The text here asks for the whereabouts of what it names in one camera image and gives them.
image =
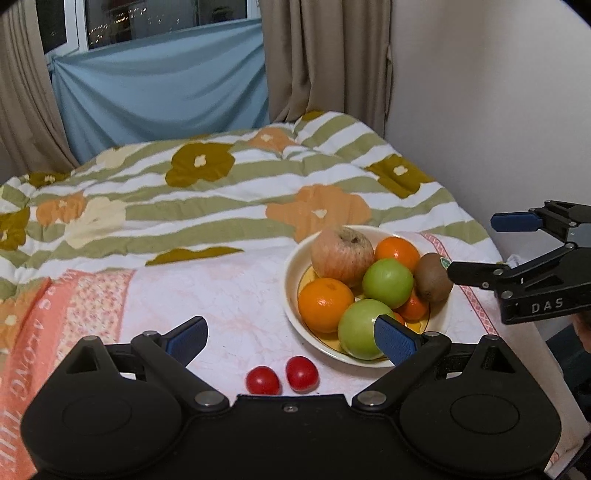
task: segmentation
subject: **screw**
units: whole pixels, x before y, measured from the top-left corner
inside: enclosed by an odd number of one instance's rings
[[[205,390],[195,395],[195,402],[202,407],[213,407],[223,402],[224,398],[226,397],[216,390]]]
[[[365,392],[361,392],[357,395],[357,400],[363,405],[367,405],[368,407],[377,407],[382,403],[386,402],[386,395],[377,390],[366,390]]]

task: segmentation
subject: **bed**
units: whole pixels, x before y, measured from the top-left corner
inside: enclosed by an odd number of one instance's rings
[[[445,188],[336,112],[124,145],[70,174],[11,179],[0,187],[3,431],[18,430],[18,416],[82,336],[127,342],[196,314],[213,327],[189,368],[230,398],[245,393],[248,368],[280,371],[288,353],[315,356],[320,393],[365,388],[383,372],[345,368],[309,350],[276,299],[289,252],[341,224],[415,232],[451,260],[501,260]],[[457,342],[503,336],[557,407],[563,435],[547,470],[556,475],[589,433],[557,362],[533,325],[500,323],[490,292],[455,288],[445,333]],[[27,478],[33,466],[19,438],[3,440],[10,445],[3,478]]]

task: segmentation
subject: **blue gripper pad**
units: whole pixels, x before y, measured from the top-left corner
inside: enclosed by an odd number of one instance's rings
[[[185,367],[205,348],[206,344],[207,322],[203,317],[193,317],[162,335],[164,351]]]
[[[534,212],[496,213],[491,218],[495,232],[535,232],[544,221]]]
[[[374,339],[378,348],[395,366],[410,358],[423,344],[420,335],[388,315],[380,315],[376,319]]]

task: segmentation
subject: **window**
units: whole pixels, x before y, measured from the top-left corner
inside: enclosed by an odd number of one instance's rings
[[[76,0],[37,0],[43,53],[65,55],[78,48]]]
[[[46,58],[217,22],[258,18],[258,0],[36,0]]]

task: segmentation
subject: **blue cloth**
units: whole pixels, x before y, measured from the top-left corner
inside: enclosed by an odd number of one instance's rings
[[[260,20],[223,22],[53,60],[70,148],[103,150],[269,123]]]

